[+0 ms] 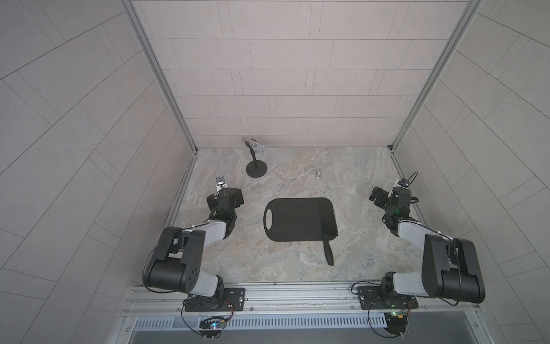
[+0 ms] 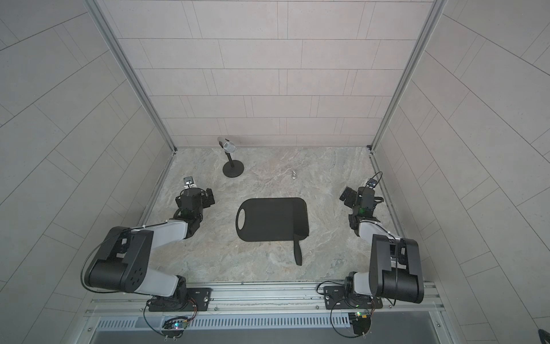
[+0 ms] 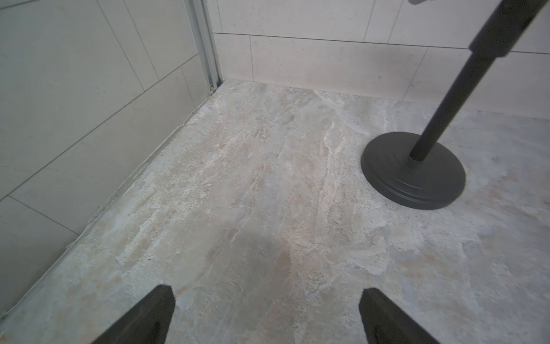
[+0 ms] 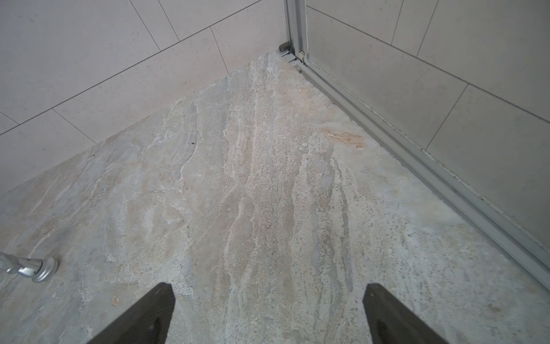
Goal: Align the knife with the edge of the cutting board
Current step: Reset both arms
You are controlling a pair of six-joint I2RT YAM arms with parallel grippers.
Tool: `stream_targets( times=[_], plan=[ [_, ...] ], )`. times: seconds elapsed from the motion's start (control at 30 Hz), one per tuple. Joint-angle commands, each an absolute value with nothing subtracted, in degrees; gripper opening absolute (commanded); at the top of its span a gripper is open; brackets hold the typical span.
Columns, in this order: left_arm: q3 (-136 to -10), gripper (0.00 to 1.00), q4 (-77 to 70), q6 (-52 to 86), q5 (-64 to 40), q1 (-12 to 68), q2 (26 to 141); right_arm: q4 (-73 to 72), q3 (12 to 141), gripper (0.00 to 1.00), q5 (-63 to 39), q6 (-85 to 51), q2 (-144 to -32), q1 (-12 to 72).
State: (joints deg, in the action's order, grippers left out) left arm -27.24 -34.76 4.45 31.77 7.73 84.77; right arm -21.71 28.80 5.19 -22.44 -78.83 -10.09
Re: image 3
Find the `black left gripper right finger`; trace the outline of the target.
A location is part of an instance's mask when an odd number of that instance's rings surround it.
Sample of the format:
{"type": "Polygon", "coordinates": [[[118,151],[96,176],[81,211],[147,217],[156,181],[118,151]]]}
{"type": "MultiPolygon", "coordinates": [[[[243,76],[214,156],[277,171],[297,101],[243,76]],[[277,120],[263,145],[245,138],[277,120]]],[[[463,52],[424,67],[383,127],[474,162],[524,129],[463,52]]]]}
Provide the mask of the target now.
{"type": "Polygon", "coordinates": [[[359,312],[368,343],[440,343],[378,288],[363,290],[359,312]]]}

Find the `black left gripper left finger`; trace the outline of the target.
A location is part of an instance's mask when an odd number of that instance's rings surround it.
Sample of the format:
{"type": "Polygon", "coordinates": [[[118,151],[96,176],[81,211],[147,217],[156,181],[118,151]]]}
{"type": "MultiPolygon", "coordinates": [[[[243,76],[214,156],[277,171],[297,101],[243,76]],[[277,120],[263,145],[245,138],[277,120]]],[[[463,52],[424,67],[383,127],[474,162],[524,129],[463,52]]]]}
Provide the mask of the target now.
{"type": "Polygon", "coordinates": [[[172,287],[158,285],[126,312],[97,343],[165,343],[176,307],[172,287]]]}

